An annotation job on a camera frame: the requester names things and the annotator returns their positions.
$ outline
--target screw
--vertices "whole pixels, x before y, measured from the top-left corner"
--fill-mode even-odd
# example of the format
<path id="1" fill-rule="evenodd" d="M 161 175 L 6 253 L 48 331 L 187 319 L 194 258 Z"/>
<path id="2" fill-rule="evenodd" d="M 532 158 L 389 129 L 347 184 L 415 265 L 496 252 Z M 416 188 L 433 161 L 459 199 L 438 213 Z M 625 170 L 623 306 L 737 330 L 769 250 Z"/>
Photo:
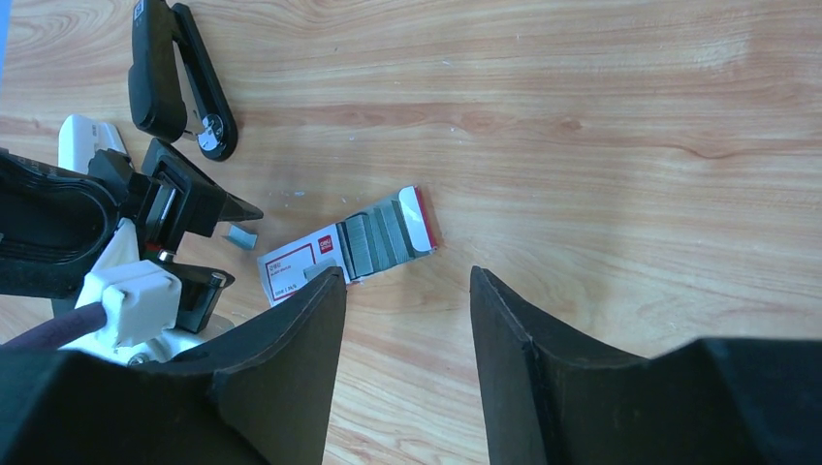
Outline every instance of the screw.
<path id="1" fill-rule="evenodd" d="M 172 264 L 174 257 L 176 257 L 176 254 L 170 250 L 161 250 L 160 253 L 157 254 L 157 260 L 164 264 Z"/>
<path id="2" fill-rule="evenodd" d="M 213 273 L 211 273 L 211 285 L 213 286 L 216 286 L 218 288 L 225 287 L 226 281 L 228 280 L 229 278 L 227 278 L 226 275 L 223 273 L 220 273 L 218 271 L 214 271 Z"/>
<path id="3" fill-rule="evenodd" d="M 128 361 L 127 365 L 128 366 L 140 365 L 142 363 L 146 363 L 147 361 L 151 361 L 151 357 L 149 357 L 148 355 L 140 352 L 139 354 L 129 358 L 129 361 Z"/>

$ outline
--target red and white box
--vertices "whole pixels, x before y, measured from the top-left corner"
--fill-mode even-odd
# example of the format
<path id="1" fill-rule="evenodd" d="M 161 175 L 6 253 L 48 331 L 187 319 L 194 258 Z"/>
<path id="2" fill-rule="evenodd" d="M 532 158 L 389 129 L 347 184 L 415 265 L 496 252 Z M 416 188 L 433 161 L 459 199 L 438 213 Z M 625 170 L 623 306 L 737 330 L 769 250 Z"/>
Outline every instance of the red and white box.
<path id="1" fill-rule="evenodd" d="M 390 218 L 390 221 L 385 221 L 384 218 L 391 216 L 392 213 L 394 216 Z M 370 239 L 365 241 L 368 243 L 365 247 L 370 246 L 372 250 L 363 249 L 362 240 L 352 240 L 354 248 L 360 249 L 359 251 L 352 250 L 349 240 L 354 237 L 355 232 L 353 228 L 349 230 L 347 227 L 353 227 L 357 220 L 368 215 L 373 215 L 369 221 L 382 221 L 382 230 L 378 226 L 373 226 L 373 230 L 377 233 L 372 234 Z M 364 231 L 362 221 L 359 226 L 361 226 L 360 232 Z M 388 238 L 388 240 L 377 238 L 375 241 L 375 235 Z M 430 255 L 436 246 L 421 192 L 416 186 L 409 186 L 342 222 L 326 226 L 265 254 L 258 259 L 257 263 L 263 289 L 271 306 L 275 306 L 285 301 L 330 266 L 341 267 L 346 284 L 350 284 L 362 281 L 365 277 L 389 267 Z M 382 262 L 377 260 L 371 263 L 373 269 L 369 269 L 364 274 L 356 267 L 357 262 L 362 264 L 363 257 L 371 257 L 369 252 L 379 247 L 382 247 L 383 257 L 391 255 L 393 260 L 388 264 L 385 262 L 387 259 Z"/>

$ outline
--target wooden table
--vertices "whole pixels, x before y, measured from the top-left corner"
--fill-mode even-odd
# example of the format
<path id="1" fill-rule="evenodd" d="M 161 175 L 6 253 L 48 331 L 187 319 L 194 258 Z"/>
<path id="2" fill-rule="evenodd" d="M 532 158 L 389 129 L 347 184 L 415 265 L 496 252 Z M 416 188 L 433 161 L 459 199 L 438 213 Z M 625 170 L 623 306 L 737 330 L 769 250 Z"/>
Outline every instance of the wooden table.
<path id="1" fill-rule="evenodd" d="M 14 2 L 0 145 L 56 163 L 76 112 L 142 156 L 131 3 Z M 255 260 L 274 247 L 408 184 L 434 206 L 436 256 L 350 290 L 329 463 L 488 460 L 473 264 L 645 356 L 705 334 L 822 333 L 818 1 L 189 5 L 241 134 L 224 164 L 178 147 L 266 212 L 254 252 L 183 244 L 237 276 L 219 313 L 268 308 Z M 0 333 L 48 315 L 3 297 Z"/>

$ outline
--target black cable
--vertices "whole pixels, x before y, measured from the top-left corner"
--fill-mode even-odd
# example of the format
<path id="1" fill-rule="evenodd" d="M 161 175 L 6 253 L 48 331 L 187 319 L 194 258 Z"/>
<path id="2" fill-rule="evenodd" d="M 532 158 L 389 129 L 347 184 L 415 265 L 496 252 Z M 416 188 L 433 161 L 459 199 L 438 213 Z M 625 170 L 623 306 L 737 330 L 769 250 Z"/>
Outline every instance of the black cable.
<path id="1" fill-rule="evenodd" d="M 106 325 L 106 309 L 89 303 L 35 326 L 3 344 L 3 349 L 56 350 Z"/>

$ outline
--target black stapler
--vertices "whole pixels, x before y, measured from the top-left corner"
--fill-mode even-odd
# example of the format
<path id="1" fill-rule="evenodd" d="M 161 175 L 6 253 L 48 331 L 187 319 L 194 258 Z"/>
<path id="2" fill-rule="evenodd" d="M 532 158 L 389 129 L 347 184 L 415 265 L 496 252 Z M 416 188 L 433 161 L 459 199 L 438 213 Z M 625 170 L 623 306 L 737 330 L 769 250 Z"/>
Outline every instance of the black stapler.
<path id="1" fill-rule="evenodd" d="M 168 143 L 196 140 L 211 160 L 228 159 L 237 147 L 237 123 L 191 10 L 140 0 L 133 18 L 128 87 L 134 124 Z"/>

